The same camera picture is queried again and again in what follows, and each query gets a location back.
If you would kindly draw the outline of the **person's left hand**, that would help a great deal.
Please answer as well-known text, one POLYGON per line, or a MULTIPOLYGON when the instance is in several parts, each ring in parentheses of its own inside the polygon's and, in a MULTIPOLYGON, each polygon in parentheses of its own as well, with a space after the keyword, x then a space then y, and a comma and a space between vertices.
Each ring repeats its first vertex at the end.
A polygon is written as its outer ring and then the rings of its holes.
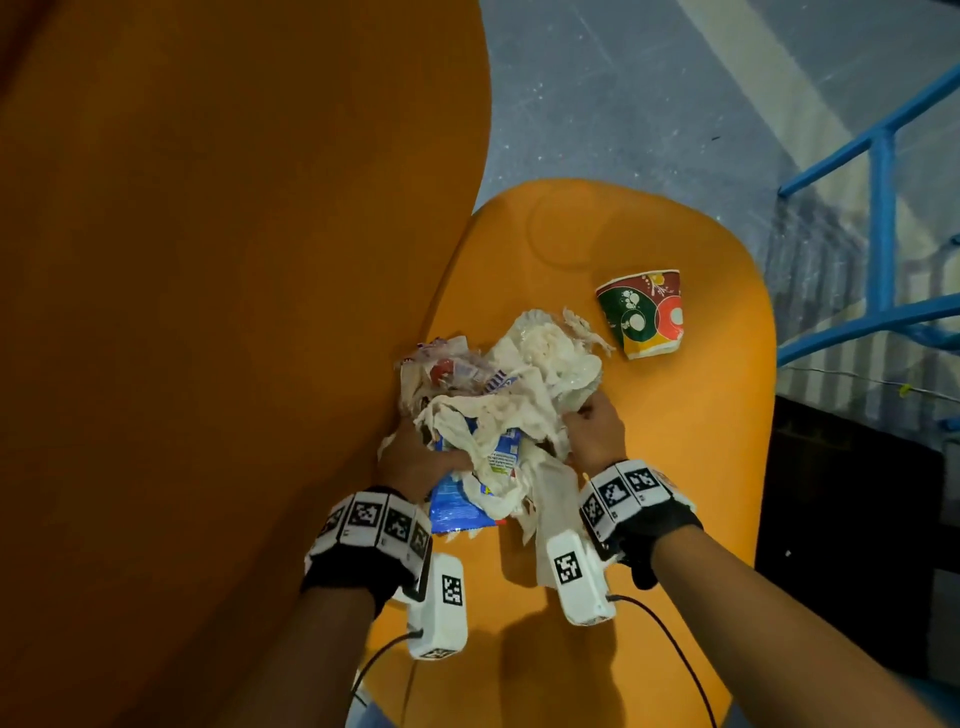
POLYGON ((374 469, 374 488, 386 488, 411 504, 422 504, 446 476, 441 476, 441 452, 428 447, 411 418, 402 417, 392 441, 374 469))

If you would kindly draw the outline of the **person's right hand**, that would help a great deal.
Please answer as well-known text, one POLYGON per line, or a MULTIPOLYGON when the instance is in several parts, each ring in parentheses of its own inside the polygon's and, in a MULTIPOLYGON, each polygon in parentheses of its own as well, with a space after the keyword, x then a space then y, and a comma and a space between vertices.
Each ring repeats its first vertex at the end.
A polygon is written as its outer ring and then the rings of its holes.
POLYGON ((626 429, 618 411, 602 390, 591 394, 580 409, 585 417, 585 453, 582 462, 572 462, 588 479, 629 459, 626 429))

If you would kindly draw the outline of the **white tissue pile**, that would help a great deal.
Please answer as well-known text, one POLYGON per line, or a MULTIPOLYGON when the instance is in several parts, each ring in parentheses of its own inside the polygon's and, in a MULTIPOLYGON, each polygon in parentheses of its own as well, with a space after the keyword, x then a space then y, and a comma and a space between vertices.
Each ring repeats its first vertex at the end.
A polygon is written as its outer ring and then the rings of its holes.
POLYGON ((541 309, 521 313, 488 351, 481 354, 497 373, 483 394, 438 395, 410 417, 433 446, 432 422, 453 411, 478 422, 475 437, 485 432, 496 438, 518 428, 519 477, 528 487, 522 509, 506 518, 517 521, 522 542, 536 535, 536 508, 532 490, 537 467, 552 457, 565 464, 570 440, 562 420, 582 407, 603 379, 605 361, 616 348, 593 331, 589 323, 568 308, 559 317, 541 309))

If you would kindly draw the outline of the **person's left forearm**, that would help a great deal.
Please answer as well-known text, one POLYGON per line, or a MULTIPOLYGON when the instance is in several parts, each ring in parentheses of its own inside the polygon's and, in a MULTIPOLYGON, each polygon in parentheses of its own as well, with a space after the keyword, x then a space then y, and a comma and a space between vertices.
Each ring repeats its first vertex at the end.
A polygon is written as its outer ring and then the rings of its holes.
POLYGON ((375 620, 366 588, 309 588, 212 728, 346 728, 375 620))

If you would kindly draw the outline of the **person's right forearm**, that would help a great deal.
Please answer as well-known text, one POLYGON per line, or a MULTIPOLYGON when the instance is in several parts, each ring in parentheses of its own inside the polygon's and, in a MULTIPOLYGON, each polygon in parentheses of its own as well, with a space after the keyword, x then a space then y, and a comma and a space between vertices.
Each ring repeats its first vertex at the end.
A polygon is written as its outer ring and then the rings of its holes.
POLYGON ((894 674, 689 525, 651 565, 754 728, 947 728, 894 674))

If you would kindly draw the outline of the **blue snack wrapper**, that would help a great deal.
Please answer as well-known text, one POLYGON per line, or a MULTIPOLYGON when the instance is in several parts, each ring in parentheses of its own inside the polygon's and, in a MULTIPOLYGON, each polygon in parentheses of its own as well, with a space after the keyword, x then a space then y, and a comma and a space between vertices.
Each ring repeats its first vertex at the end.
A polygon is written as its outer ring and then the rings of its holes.
POLYGON ((432 491, 429 519, 435 534, 491 528, 522 510, 529 489, 519 475, 521 429, 506 428, 495 438, 485 432, 478 439, 477 419, 453 411, 431 425, 433 449, 463 451, 473 467, 451 472, 432 491))

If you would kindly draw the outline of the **red and white crumpled wrapper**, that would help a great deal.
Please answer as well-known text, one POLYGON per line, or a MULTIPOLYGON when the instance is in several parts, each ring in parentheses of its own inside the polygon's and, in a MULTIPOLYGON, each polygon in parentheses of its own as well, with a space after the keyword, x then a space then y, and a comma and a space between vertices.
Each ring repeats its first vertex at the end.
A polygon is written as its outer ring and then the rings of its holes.
POLYGON ((395 369, 399 375, 398 407, 410 416, 418 415, 438 396, 483 394, 498 372, 479 349, 470 346, 464 334, 418 344, 395 369))

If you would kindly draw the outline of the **right wristband with square markers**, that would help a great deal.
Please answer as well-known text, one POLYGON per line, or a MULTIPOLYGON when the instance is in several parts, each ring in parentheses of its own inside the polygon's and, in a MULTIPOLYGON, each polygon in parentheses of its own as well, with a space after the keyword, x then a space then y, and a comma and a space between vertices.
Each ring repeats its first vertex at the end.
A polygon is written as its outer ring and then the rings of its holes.
POLYGON ((633 585, 659 584, 652 557, 658 540, 684 527, 703 528, 696 505, 660 471, 639 459, 623 460, 588 480, 579 491, 583 526, 602 563, 630 570, 633 585))

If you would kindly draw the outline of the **wristband with square markers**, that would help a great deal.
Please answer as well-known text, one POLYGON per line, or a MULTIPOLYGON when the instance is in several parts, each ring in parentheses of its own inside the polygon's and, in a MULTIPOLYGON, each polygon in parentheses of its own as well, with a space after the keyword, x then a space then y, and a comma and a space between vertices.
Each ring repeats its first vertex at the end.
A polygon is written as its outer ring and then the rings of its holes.
POLYGON ((623 460, 588 480, 579 491, 583 526, 602 563, 630 570, 633 585, 659 584, 652 557, 658 540, 684 527, 703 528, 696 505, 660 471, 639 459, 623 460))
POLYGON ((432 553, 432 525, 420 505, 387 487, 356 491, 332 508, 305 554, 299 591, 366 591, 379 617, 397 591, 421 590, 432 553))

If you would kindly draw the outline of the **orange plastic chair seat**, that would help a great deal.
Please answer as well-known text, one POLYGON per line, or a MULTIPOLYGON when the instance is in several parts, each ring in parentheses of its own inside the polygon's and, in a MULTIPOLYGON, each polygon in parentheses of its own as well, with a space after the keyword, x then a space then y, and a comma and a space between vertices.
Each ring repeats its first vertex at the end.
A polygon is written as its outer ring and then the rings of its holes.
MULTIPOLYGON (((582 179, 522 183, 459 212, 455 252, 427 332, 487 346, 524 310, 569 307, 603 334, 594 289, 658 269, 680 274, 678 352, 606 363, 603 387, 631 457, 673 480, 706 531, 752 563, 776 389, 772 308, 749 251, 710 216, 661 196, 582 179)), ((533 585, 520 529, 487 529, 438 550, 462 560, 462 653, 387 652, 366 676, 399 728, 710 728, 663 630, 637 606, 610 622, 567 622, 533 585)))

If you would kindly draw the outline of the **left wristband with square markers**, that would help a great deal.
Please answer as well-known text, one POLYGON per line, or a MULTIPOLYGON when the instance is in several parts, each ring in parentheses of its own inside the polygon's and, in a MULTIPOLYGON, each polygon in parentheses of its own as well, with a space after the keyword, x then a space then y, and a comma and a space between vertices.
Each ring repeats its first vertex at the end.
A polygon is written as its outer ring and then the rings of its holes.
POLYGON ((305 554, 299 591, 366 591, 379 617, 397 591, 421 590, 432 553, 432 525, 420 505, 387 487, 356 491, 332 508, 305 554))

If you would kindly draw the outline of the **colourful printed paper cup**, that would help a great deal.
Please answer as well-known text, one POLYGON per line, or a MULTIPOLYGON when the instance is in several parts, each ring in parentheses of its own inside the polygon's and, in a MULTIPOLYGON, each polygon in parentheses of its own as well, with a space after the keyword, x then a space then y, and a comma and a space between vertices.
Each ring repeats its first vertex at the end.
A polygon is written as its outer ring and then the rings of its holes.
POLYGON ((629 360, 678 351, 685 334, 679 270, 656 270, 617 277, 594 296, 620 350, 629 360))

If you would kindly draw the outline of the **black box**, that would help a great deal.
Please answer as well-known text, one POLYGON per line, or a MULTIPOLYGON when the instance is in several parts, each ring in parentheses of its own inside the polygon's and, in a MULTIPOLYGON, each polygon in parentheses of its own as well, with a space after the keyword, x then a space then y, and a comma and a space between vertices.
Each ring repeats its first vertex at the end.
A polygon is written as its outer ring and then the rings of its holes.
POLYGON ((778 395, 755 568, 886 669, 928 678, 935 573, 960 576, 945 476, 932 448, 778 395))

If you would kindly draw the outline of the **blue metal frame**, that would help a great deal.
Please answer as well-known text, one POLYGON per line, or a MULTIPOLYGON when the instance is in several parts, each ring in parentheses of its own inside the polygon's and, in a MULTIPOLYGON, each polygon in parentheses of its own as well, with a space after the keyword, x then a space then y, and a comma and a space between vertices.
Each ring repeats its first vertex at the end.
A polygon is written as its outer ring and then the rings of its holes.
POLYGON ((960 293, 906 304, 896 302, 897 133, 956 91, 960 91, 960 63, 837 151, 777 188, 777 197, 786 200, 856 158, 862 155, 869 158, 865 314, 780 346, 776 355, 778 368, 831 347, 880 333, 897 334, 918 346, 960 358, 960 332, 947 332, 934 324, 942 319, 960 317, 960 293))

